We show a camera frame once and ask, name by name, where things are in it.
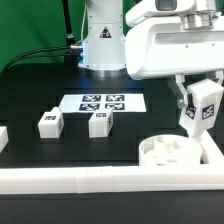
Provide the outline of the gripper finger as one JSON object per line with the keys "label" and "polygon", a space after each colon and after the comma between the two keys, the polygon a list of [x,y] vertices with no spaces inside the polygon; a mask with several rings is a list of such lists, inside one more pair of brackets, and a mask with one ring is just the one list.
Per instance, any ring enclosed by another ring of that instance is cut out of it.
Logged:
{"label": "gripper finger", "polygon": [[179,108],[188,106],[188,92],[184,87],[185,76],[176,75],[174,80],[174,91],[177,96],[177,105]]}
{"label": "gripper finger", "polygon": [[216,81],[216,86],[218,88],[221,88],[222,83],[224,82],[224,71],[223,70],[217,70],[215,72],[215,81]]}

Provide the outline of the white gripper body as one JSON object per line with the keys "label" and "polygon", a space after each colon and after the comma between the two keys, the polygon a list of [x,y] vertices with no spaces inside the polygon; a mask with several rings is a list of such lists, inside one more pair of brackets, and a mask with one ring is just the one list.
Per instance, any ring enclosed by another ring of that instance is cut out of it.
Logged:
{"label": "white gripper body", "polygon": [[224,16],[215,0],[141,0],[125,19],[132,78],[224,71]]}

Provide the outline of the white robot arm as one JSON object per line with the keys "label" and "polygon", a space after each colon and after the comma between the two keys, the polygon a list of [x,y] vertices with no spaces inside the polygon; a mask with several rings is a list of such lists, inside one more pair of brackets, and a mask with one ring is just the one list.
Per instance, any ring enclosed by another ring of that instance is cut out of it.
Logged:
{"label": "white robot arm", "polygon": [[125,68],[135,80],[212,73],[224,80],[224,16],[215,0],[86,0],[88,35],[79,66],[102,73]]}

